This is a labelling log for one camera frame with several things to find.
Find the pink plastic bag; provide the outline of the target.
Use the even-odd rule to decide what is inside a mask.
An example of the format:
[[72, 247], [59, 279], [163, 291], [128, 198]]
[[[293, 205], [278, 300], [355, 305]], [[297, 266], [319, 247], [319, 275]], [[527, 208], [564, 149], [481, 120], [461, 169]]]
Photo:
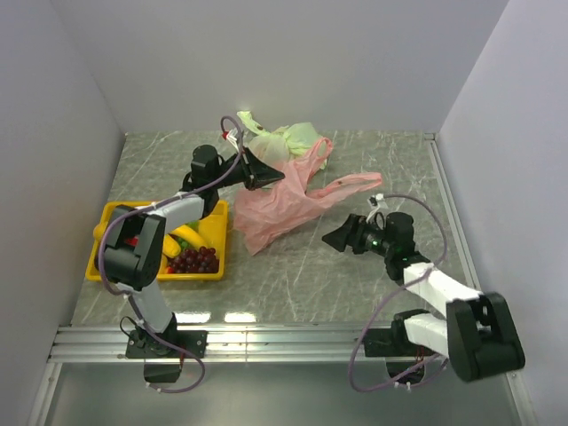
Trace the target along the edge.
[[379, 172], [340, 177], [309, 191], [307, 186], [333, 150], [329, 138], [320, 138], [306, 154], [282, 167], [285, 178], [268, 190], [240, 190], [233, 204], [233, 228], [254, 256], [274, 240], [298, 226], [322, 216], [355, 193], [375, 189], [383, 183]]

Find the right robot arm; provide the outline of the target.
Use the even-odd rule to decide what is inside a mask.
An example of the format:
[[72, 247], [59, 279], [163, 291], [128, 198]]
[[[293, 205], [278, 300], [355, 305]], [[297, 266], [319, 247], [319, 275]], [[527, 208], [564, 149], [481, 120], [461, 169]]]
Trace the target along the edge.
[[391, 323], [395, 351], [410, 354], [419, 346], [449, 360], [466, 383], [525, 367], [525, 352], [506, 299], [482, 293], [440, 271], [422, 255], [414, 241], [414, 220], [390, 213], [378, 225], [351, 214], [322, 238], [338, 252], [351, 249], [383, 258], [386, 272], [398, 287], [426, 301], [435, 310], [396, 315]]

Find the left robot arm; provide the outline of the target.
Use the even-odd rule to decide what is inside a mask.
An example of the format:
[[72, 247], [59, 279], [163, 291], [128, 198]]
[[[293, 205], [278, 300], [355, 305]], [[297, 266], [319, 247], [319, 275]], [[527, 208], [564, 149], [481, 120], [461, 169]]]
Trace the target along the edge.
[[99, 244], [99, 273], [128, 298], [136, 316], [134, 344], [144, 344], [157, 357], [179, 348], [178, 325], [157, 282], [166, 234], [210, 215], [218, 190], [242, 184], [250, 191], [276, 183], [284, 173], [258, 160], [248, 148], [223, 159], [211, 145], [193, 150], [190, 171], [174, 196], [135, 209], [116, 207]]

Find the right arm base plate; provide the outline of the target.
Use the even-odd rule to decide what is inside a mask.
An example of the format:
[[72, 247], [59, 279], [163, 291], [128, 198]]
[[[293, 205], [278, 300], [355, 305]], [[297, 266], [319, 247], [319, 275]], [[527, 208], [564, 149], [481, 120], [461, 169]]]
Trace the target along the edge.
[[391, 326], [369, 329], [363, 339], [367, 358], [448, 356], [447, 337], [436, 331]]

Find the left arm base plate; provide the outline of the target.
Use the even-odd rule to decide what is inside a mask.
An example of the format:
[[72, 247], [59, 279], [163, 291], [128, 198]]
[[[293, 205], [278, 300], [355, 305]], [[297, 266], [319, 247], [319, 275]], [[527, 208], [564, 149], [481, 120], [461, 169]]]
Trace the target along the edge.
[[[203, 358], [207, 345], [208, 332], [205, 330], [177, 331], [172, 344]], [[126, 346], [126, 359], [174, 359], [180, 356], [177, 350], [159, 343], [145, 330], [134, 329], [129, 332]]]

